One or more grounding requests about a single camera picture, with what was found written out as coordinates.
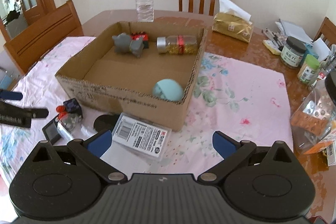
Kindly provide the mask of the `black digital timer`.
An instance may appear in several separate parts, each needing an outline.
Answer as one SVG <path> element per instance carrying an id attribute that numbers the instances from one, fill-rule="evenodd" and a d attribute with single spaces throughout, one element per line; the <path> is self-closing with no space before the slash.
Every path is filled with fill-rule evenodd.
<path id="1" fill-rule="evenodd" d="M 45 136 L 45 139 L 48 140 L 52 145 L 59 141 L 62 137 L 58 132 L 58 117 L 51 119 L 43 128 L 42 132 Z"/>

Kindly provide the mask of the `clear plastic jar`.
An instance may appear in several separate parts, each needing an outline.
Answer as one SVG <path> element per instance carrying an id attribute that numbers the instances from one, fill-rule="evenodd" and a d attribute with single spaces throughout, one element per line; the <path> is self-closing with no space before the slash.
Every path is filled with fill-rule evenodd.
<path id="1" fill-rule="evenodd" d="M 82 116 L 78 114 L 66 114 L 57 122 L 57 131 L 66 143 L 74 139 L 86 140 L 92 137 L 96 131 L 83 124 Z"/>

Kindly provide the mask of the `dark blue toy train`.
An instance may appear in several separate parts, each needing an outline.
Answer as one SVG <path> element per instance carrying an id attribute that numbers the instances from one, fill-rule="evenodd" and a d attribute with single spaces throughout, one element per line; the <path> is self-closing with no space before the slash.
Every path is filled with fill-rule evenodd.
<path id="1" fill-rule="evenodd" d="M 80 118 L 83 118 L 82 108 L 76 98 L 64 101 L 63 106 L 65 107 L 67 113 L 77 114 Z"/>

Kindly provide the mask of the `clear labelled card case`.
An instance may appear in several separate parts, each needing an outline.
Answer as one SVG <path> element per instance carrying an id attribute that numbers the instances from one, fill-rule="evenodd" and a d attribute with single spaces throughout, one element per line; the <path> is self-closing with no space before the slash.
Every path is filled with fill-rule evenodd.
<path id="1" fill-rule="evenodd" d="M 113 142 L 158 160 L 163 155 L 171 132 L 168 127 L 121 113 L 112 134 Z"/>

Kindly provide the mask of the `teal round ball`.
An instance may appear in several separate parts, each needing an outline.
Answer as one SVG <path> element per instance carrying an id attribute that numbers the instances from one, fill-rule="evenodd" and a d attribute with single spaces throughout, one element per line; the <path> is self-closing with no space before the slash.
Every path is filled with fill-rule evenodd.
<path id="1" fill-rule="evenodd" d="M 152 95 L 163 100 L 177 102 L 183 98 L 184 90 L 177 81 L 163 79 L 154 85 Z"/>

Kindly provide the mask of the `grey toy elephant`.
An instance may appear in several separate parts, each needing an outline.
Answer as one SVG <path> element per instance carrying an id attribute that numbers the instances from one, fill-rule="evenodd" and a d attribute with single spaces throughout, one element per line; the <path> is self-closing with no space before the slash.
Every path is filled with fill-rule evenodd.
<path id="1" fill-rule="evenodd" d="M 126 33 L 112 36 L 116 53 L 131 53 L 140 58 L 144 49 L 143 38 L 133 39 Z"/>

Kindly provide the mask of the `jar of gold capsules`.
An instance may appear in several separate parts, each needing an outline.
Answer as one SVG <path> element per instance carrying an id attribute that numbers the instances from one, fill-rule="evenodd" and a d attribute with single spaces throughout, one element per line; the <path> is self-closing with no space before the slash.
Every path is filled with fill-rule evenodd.
<path id="1" fill-rule="evenodd" d="M 158 53 L 172 55 L 194 55 L 198 53 L 196 36 L 177 35 L 157 38 Z"/>

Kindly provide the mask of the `wooden chair left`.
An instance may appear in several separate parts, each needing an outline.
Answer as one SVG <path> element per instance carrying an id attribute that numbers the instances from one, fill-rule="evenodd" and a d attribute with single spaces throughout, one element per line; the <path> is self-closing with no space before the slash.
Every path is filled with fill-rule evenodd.
<path id="1" fill-rule="evenodd" d="M 5 43 L 4 49 L 20 74 L 25 75 L 42 56 L 80 27 L 75 5 L 68 0 Z"/>

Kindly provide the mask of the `large clear jar black lid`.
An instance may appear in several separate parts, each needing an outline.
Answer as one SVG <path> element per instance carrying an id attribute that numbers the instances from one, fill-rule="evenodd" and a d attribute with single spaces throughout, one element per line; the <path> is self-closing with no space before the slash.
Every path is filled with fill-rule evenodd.
<path id="1" fill-rule="evenodd" d="M 335 141 L 335 71 L 317 81 L 290 118 L 295 150 L 318 153 Z"/>

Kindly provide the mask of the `orange medicine box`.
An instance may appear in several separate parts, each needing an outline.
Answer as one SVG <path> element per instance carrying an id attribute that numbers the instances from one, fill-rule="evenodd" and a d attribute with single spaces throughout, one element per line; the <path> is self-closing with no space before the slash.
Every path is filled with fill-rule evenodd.
<path id="1" fill-rule="evenodd" d="M 327 159 L 327 165 L 333 166 L 335 165 L 335 141 L 327 141 L 327 142 L 321 142 L 310 149 L 308 149 L 305 154 L 313 154 L 313 153 L 322 153 L 323 156 Z"/>

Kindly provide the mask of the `open cardboard box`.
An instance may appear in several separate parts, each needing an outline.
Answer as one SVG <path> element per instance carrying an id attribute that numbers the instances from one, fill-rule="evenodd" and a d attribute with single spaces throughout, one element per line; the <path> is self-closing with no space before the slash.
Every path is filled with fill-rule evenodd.
<path id="1" fill-rule="evenodd" d="M 131 53 L 116 53 L 112 36 L 143 31 L 149 35 L 149 48 L 140 58 Z M 197 37 L 195 55 L 159 54 L 156 39 L 160 36 Z M 55 77 L 71 97 L 82 106 L 121 113 L 179 131 L 185 122 L 201 66 L 208 30 L 159 22 L 117 22 L 70 58 Z M 154 85 L 173 79 L 184 90 L 183 98 L 171 102 L 152 95 Z"/>

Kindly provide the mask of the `green lid small bottle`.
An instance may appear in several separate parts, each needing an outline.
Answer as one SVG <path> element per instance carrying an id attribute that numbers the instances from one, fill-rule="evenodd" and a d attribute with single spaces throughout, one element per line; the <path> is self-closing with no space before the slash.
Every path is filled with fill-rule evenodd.
<path id="1" fill-rule="evenodd" d="M 297 78 L 304 84 L 309 83 L 319 68 L 319 61 L 313 55 L 307 54 L 300 68 Z"/>

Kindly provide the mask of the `black lid glass jar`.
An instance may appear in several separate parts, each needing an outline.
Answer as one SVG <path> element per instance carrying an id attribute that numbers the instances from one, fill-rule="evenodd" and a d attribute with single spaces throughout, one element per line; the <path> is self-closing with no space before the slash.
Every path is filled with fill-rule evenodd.
<path id="1" fill-rule="evenodd" d="M 306 52 L 306 45 L 292 37 L 287 37 L 281 52 L 281 61 L 290 68 L 297 68 Z"/>

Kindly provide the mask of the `gold tissue pack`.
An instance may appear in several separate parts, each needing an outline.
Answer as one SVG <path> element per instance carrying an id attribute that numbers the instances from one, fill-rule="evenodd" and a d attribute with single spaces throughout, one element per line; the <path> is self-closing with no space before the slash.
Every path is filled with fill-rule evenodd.
<path id="1" fill-rule="evenodd" d="M 219 0 L 219 12 L 214 16 L 212 30 L 249 43 L 253 34 L 251 14 L 230 0 Z"/>

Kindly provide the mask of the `stack of papers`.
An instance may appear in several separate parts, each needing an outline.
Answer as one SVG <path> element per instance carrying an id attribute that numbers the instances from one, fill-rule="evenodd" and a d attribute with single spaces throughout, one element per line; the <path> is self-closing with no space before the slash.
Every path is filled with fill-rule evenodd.
<path id="1" fill-rule="evenodd" d="M 304 43 L 312 44 L 313 40 L 306 34 L 301 26 L 282 19 L 275 21 L 275 24 L 284 35 L 291 36 Z"/>

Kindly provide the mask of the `wooden chair far right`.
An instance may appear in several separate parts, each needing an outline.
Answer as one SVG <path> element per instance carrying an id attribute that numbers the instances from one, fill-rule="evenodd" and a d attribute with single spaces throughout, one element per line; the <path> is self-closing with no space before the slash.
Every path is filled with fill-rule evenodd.
<path id="1" fill-rule="evenodd" d="M 314 41 L 321 38 L 331 48 L 336 43 L 336 25 L 326 16 L 314 37 Z"/>

